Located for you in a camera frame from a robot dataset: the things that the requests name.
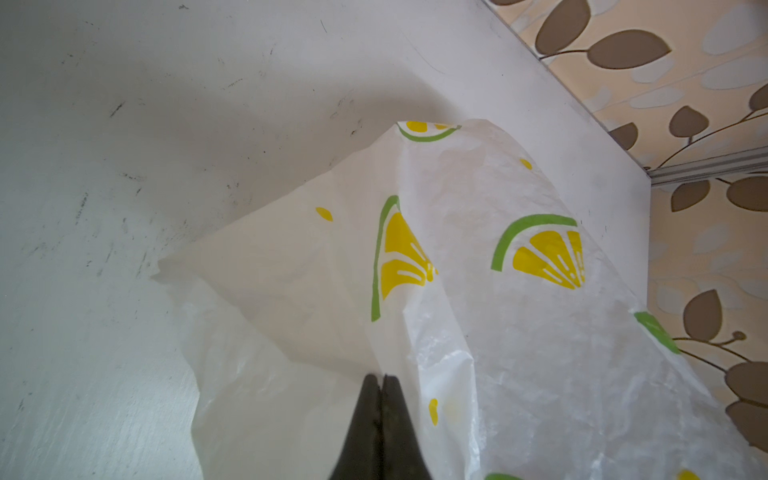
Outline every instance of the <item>white plastic bag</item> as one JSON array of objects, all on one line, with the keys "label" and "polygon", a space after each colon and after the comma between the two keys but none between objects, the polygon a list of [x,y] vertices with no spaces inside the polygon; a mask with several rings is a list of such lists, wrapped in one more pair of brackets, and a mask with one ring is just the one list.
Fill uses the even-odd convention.
[{"label": "white plastic bag", "polygon": [[369,372],[435,480],[768,476],[487,121],[402,122],[160,266],[207,478],[327,478]]}]

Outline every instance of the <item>brown leaf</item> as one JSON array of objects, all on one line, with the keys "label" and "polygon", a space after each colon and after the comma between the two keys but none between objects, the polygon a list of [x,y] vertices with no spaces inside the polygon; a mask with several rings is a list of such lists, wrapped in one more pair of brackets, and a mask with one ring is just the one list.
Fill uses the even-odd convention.
[{"label": "brown leaf", "polygon": [[701,342],[709,342],[720,332],[723,325],[723,307],[717,290],[699,293],[683,310],[683,327],[688,336]]},{"label": "brown leaf", "polygon": [[737,207],[755,212],[768,212],[768,177],[747,177],[733,182],[726,192]]},{"label": "brown leaf", "polygon": [[726,372],[725,383],[740,399],[768,406],[768,362],[738,363]]},{"label": "brown leaf", "polygon": [[552,55],[568,47],[589,23],[592,13],[587,0],[563,0],[549,14],[536,35],[536,50]]},{"label": "brown leaf", "polygon": [[698,204],[704,200],[709,192],[709,180],[700,180],[698,182],[690,182],[689,184],[680,185],[674,190],[674,193],[672,193],[672,211],[679,212],[680,210],[685,210],[688,207]]},{"label": "brown leaf", "polygon": [[634,122],[630,122],[626,125],[621,125],[619,128],[615,128],[608,132],[610,136],[616,140],[616,143],[625,150],[629,150],[637,141],[637,125]]},{"label": "brown leaf", "polygon": [[750,97],[750,110],[758,111],[768,108],[768,84],[758,88]]},{"label": "brown leaf", "polygon": [[700,134],[709,126],[709,118],[686,105],[672,115],[670,133],[675,137],[689,138]]},{"label": "brown leaf", "polygon": [[768,452],[768,409],[747,402],[735,402],[726,407],[725,413],[750,445]]},{"label": "brown leaf", "polygon": [[587,58],[598,67],[622,70],[651,63],[671,51],[664,40],[649,31],[623,30],[592,45]]}]

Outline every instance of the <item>floral wallpaper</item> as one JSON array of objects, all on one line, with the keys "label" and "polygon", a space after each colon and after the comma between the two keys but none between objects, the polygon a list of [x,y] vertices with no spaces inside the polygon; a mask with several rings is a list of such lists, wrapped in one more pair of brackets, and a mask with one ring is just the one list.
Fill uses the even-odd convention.
[{"label": "floral wallpaper", "polygon": [[768,171],[652,190],[648,309],[768,462]]},{"label": "floral wallpaper", "polygon": [[768,0],[490,0],[646,170],[768,145]]}]

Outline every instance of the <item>table surface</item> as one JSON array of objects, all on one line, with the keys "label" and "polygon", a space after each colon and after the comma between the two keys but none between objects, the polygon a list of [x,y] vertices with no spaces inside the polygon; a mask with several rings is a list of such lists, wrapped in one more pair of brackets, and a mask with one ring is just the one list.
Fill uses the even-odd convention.
[{"label": "table surface", "polygon": [[504,128],[645,297],[650,181],[477,0],[8,0],[0,25],[0,478],[199,478],[157,260],[397,120]]}]

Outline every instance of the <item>plastic bag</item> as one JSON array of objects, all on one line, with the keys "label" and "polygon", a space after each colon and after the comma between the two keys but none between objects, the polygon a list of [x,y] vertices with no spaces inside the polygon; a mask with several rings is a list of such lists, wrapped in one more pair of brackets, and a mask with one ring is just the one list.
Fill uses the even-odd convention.
[{"label": "plastic bag", "polygon": [[401,122],[160,267],[207,478],[327,478],[369,372],[435,479],[768,475],[487,121]]}]

